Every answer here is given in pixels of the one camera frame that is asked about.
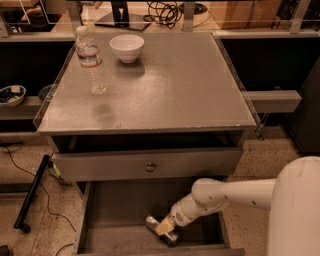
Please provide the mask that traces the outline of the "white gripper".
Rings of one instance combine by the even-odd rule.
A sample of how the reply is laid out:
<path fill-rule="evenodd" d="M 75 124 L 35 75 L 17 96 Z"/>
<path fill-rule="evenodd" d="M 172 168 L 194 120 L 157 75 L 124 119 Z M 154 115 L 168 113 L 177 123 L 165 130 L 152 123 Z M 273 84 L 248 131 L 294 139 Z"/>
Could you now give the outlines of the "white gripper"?
<path fill-rule="evenodd" d="M 162 236 L 174 230 L 175 225 L 179 227 L 185 227 L 194 221 L 183 212 L 183 208 L 179 202 L 176 202 L 170 212 L 155 228 L 156 233 Z"/>

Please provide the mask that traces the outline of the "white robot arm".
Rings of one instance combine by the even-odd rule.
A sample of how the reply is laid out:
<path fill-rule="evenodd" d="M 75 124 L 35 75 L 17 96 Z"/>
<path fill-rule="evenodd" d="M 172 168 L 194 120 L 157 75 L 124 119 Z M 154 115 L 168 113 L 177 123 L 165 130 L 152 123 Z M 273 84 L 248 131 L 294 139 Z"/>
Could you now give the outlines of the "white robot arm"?
<path fill-rule="evenodd" d="M 287 164 L 275 179 L 221 182 L 202 178 L 155 228 L 162 236 L 230 203 L 269 211 L 266 256 L 320 256 L 320 157 Z"/>

